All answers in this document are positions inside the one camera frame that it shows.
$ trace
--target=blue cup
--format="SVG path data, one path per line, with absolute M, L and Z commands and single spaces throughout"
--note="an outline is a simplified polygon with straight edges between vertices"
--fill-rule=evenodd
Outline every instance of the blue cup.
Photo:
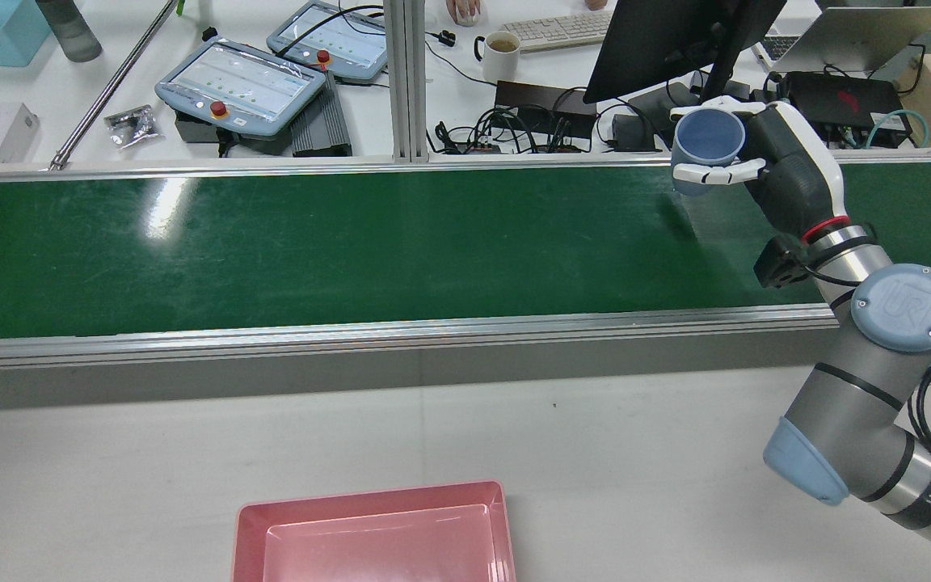
M 746 128 L 734 113 L 701 108 L 680 118 L 673 132 L 670 168 L 677 163 L 728 166 L 746 143 Z M 706 194 L 710 185 L 673 180 L 673 189 L 685 196 Z

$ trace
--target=plastic bag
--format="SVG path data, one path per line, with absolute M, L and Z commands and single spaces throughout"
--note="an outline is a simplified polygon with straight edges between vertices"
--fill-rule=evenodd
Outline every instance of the plastic bag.
M 160 137 L 153 108 L 148 104 L 104 117 L 103 121 L 107 122 L 110 139 L 117 149 L 127 149 L 153 137 Z

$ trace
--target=computer monitor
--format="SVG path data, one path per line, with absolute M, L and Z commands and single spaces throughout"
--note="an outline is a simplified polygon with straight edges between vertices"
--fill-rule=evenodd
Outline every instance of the computer monitor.
M 628 95 L 712 64 L 699 99 L 723 95 L 735 60 L 786 0 L 618 0 L 584 102 Z

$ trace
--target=gray bottle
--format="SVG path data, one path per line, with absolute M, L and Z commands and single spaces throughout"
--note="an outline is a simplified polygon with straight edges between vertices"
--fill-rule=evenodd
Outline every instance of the gray bottle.
M 68 59 L 90 61 L 103 51 L 81 11 L 74 6 L 74 0 L 37 0 L 37 3 Z

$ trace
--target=pink plastic bin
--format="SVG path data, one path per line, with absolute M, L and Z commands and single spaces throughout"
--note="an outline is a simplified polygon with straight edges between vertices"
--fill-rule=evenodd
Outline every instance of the pink plastic bin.
M 515 582 L 501 483 L 459 483 L 239 511 L 233 582 Z

